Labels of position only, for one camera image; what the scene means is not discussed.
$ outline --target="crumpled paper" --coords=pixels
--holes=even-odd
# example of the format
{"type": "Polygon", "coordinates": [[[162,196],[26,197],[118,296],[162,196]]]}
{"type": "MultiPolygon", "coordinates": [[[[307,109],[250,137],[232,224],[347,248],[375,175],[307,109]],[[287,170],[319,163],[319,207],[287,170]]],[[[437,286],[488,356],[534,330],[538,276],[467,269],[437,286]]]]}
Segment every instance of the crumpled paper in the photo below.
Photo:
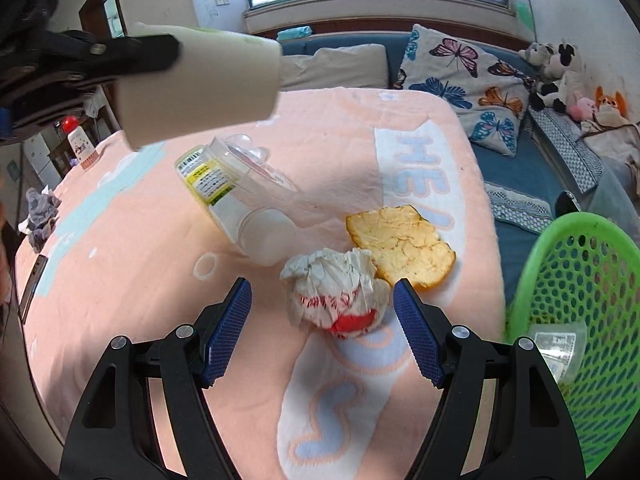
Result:
{"type": "Polygon", "coordinates": [[[371,252],[322,249],[290,259],[280,273],[293,326],[315,325],[340,337],[370,332],[385,315],[390,286],[375,278],[371,252]]]}

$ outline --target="phone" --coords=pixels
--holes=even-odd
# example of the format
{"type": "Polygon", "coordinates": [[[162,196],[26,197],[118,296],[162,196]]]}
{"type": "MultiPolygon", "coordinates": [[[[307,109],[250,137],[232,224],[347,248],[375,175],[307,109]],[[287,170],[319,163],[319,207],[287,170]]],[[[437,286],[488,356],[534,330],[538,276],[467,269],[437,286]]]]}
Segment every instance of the phone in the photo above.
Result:
{"type": "Polygon", "coordinates": [[[560,218],[567,213],[577,213],[582,211],[580,204],[570,191],[563,191],[556,199],[556,218],[560,218]]]}

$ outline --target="clear plastic jar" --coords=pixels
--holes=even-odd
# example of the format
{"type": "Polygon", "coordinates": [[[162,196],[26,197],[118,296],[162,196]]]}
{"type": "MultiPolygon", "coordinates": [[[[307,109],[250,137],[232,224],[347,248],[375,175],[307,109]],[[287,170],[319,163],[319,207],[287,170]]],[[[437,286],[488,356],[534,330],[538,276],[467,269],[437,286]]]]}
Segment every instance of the clear plastic jar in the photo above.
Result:
{"type": "Polygon", "coordinates": [[[297,227],[277,206],[296,187],[266,161],[269,152],[248,136],[215,137],[175,163],[192,195],[252,261],[272,266],[292,256],[297,227]]]}

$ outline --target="orange plush toy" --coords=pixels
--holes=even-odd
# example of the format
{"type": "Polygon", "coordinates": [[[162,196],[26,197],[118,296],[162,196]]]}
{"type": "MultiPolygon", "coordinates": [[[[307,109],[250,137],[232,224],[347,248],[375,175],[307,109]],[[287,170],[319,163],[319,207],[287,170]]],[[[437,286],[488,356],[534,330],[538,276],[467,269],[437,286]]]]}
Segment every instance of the orange plush toy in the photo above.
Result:
{"type": "Polygon", "coordinates": [[[610,95],[605,95],[602,86],[598,86],[596,88],[596,106],[598,110],[603,105],[609,105],[611,108],[615,108],[620,112],[620,115],[625,119],[626,117],[626,101],[624,96],[620,92],[616,92],[616,96],[612,97],[610,95]]]}

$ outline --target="wooden headboard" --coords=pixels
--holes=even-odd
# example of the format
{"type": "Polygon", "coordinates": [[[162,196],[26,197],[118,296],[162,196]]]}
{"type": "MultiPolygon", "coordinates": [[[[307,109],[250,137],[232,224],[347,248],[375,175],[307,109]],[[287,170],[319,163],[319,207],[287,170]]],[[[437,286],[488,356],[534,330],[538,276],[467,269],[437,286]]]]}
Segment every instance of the wooden headboard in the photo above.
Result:
{"type": "MultiPolygon", "coordinates": [[[[411,18],[345,18],[339,20],[326,20],[321,22],[300,23],[290,25],[299,27],[309,25],[314,34],[326,34],[328,32],[356,32],[362,30],[393,30],[400,32],[410,32],[415,23],[427,28],[435,28],[445,34],[450,34],[457,38],[488,43],[510,50],[520,50],[527,48],[529,43],[520,38],[509,36],[501,32],[494,32],[484,28],[469,27],[459,23],[441,22],[436,20],[411,19],[411,18]]],[[[282,28],[264,30],[256,33],[256,36],[271,38],[274,40],[282,28]]]]}

